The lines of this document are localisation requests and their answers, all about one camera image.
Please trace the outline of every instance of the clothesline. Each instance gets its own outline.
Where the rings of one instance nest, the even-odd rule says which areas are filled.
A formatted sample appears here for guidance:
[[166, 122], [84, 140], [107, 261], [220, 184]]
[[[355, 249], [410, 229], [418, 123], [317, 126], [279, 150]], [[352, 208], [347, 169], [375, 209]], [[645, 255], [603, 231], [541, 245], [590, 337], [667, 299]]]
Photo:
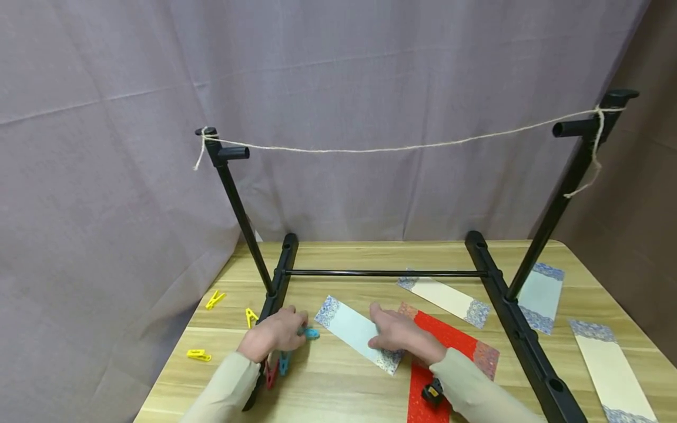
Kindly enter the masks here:
[[570, 192], [568, 194], [565, 194], [565, 197], [571, 198], [574, 195], [578, 194], [579, 192], [583, 191], [587, 187], [591, 186], [595, 179], [597, 179], [597, 175], [599, 175], [600, 171], [602, 170], [602, 164], [597, 160], [597, 148], [599, 147], [599, 141], [600, 138], [602, 137], [602, 133], [604, 132], [604, 112], [620, 112], [622, 111], [622, 108], [612, 108], [612, 109], [602, 109], [599, 106], [595, 107], [594, 109], [590, 110], [584, 110], [582, 112], [576, 112], [576, 113], [571, 113], [571, 114], [566, 114], [564, 116], [560, 116], [557, 118], [553, 119], [548, 119], [544, 120], [543, 122], [539, 123], [534, 123], [532, 125], [527, 125], [525, 127], [520, 127], [517, 129], [511, 129], [509, 131], [501, 131], [501, 132], [493, 132], [493, 133], [488, 133], [488, 134], [483, 134], [483, 135], [477, 135], [474, 137], [468, 137], [464, 139], [457, 139], [455, 141], [443, 141], [439, 143], [433, 143], [433, 144], [416, 144], [413, 146], [402, 146], [402, 147], [392, 147], [392, 148], [371, 148], [371, 149], [364, 149], [364, 150], [344, 150], [344, 149], [328, 149], [328, 150], [316, 150], [316, 149], [309, 149], [309, 148], [295, 148], [295, 147], [285, 147], [285, 146], [258, 146], [256, 144], [249, 144], [249, 143], [243, 143], [239, 141], [229, 141], [227, 139], [219, 139], [218, 134], [213, 134], [213, 135], [207, 135], [204, 133], [205, 128], [202, 128], [202, 149], [200, 150], [200, 156], [198, 157], [198, 161], [193, 166], [193, 170], [197, 171], [198, 168], [200, 167], [200, 162], [202, 162], [202, 157], [204, 156], [204, 151], [206, 150], [205, 142], [206, 141], [218, 141], [222, 143], [228, 143], [232, 144], [234, 146], [241, 146], [241, 147], [248, 147], [248, 148], [254, 148], [258, 150], [279, 150], [279, 151], [286, 151], [286, 152], [295, 152], [295, 153], [308, 153], [308, 154], [328, 154], [328, 153], [335, 153], [335, 154], [365, 154], [365, 153], [381, 153], [381, 152], [400, 152], [400, 151], [409, 151], [409, 150], [419, 150], [423, 148], [434, 148], [434, 147], [445, 147], [445, 146], [453, 146], [456, 144], [463, 144], [469, 141], [475, 141], [478, 139], [485, 139], [485, 138], [491, 138], [491, 137], [499, 137], [501, 135], [510, 135], [513, 133], [518, 133], [522, 131], [527, 131], [529, 129], [533, 128], [538, 128], [542, 127], [543, 125], [548, 125], [550, 123], [555, 123], [560, 120], [565, 120], [568, 118], [573, 118], [574, 116], [579, 116], [582, 114], [589, 114], [589, 113], [596, 113], [597, 116], [599, 116], [599, 128], [597, 129], [597, 134], [595, 136], [594, 140], [594, 147], [592, 149], [592, 164], [595, 168], [595, 173], [592, 176], [590, 182], [587, 182], [585, 185], [579, 187], [577, 190]]

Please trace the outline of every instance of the clothespin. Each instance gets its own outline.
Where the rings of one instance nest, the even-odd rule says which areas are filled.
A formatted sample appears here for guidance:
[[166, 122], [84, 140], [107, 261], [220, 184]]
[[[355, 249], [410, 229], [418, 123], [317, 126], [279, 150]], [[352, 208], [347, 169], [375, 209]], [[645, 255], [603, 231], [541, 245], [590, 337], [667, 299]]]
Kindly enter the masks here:
[[287, 374], [287, 369], [289, 368], [289, 360], [292, 358], [291, 351], [282, 351], [280, 353], [280, 375], [284, 376]]
[[254, 312], [252, 311], [252, 309], [250, 309], [249, 307], [247, 307], [247, 308], [244, 310], [244, 315], [245, 315], [246, 318], [247, 318], [247, 326], [248, 326], [250, 329], [252, 328], [252, 319], [253, 319], [253, 320], [259, 320], [259, 316], [255, 315]]
[[299, 330], [297, 330], [297, 335], [303, 335], [304, 333], [306, 339], [313, 340], [320, 337], [320, 333], [310, 326], [301, 326]]
[[211, 299], [207, 302], [207, 305], [204, 306], [204, 308], [207, 309], [207, 310], [213, 309], [214, 306], [219, 301], [221, 301], [224, 296], [225, 296], [225, 292], [223, 294], [219, 295], [219, 290], [216, 290], [216, 292], [214, 292], [214, 295], [212, 295]]
[[203, 349], [190, 349], [185, 356], [195, 360], [211, 361], [211, 354], [205, 354]]
[[275, 378], [278, 375], [278, 366], [280, 365], [280, 352], [275, 350], [268, 355], [265, 360], [265, 383], [268, 390], [273, 388]]
[[320, 337], [320, 333], [313, 329], [313, 328], [305, 328], [305, 338], [306, 339], [318, 339]]

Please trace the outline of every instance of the paper strip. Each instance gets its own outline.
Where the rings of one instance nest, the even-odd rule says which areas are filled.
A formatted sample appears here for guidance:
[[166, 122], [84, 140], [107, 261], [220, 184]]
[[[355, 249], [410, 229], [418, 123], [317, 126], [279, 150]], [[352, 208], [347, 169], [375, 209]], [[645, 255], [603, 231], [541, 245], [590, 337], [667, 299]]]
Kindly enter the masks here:
[[642, 387], [608, 326], [569, 320], [609, 423], [657, 423]]
[[483, 328], [489, 315], [488, 304], [429, 277], [405, 277], [397, 285], [445, 309], [476, 328]]
[[562, 293], [564, 272], [543, 263], [536, 263], [519, 293], [518, 303], [531, 329], [552, 334]]
[[[458, 349], [473, 360], [489, 379], [494, 380], [499, 355], [497, 349], [405, 303], [401, 304], [399, 312], [411, 317], [418, 327], [432, 333], [445, 347]], [[407, 423], [449, 422], [451, 407], [447, 401], [443, 401], [437, 408], [432, 408], [421, 397], [421, 391], [432, 380], [433, 373], [428, 370], [428, 367], [418, 360], [413, 360]]]
[[378, 335], [371, 320], [330, 295], [320, 307], [315, 321], [388, 374], [395, 373], [404, 352], [369, 348], [367, 342]]

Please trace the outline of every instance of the hand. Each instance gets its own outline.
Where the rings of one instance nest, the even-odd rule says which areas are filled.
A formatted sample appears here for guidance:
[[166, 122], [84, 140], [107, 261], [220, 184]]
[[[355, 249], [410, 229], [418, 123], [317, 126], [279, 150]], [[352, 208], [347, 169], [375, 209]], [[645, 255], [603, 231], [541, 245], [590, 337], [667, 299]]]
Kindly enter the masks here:
[[378, 303], [372, 303], [369, 316], [378, 330], [378, 335], [369, 340], [370, 348], [390, 351], [404, 349], [428, 365], [439, 363], [445, 357], [447, 349], [430, 332], [419, 328], [404, 314], [382, 310]]
[[242, 339], [237, 352], [255, 363], [261, 363], [273, 350], [293, 351], [305, 344], [305, 334], [299, 328], [308, 324], [308, 312], [296, 312], [293, 305], [251, 328]]

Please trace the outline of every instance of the person's left hand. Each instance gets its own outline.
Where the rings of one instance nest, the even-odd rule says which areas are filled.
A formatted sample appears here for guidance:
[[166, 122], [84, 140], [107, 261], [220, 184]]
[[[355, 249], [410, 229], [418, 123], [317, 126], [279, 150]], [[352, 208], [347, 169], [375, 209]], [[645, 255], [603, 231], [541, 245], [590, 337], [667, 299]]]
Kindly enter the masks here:
[[308, 312], [296, 312], [293, 305], [251, 328], [242, 339], [237, 352], [255, 363], [262, 362], [273, 350], [293, 351], [305, 344], [305, 334], [299, 328], [308, 324]]

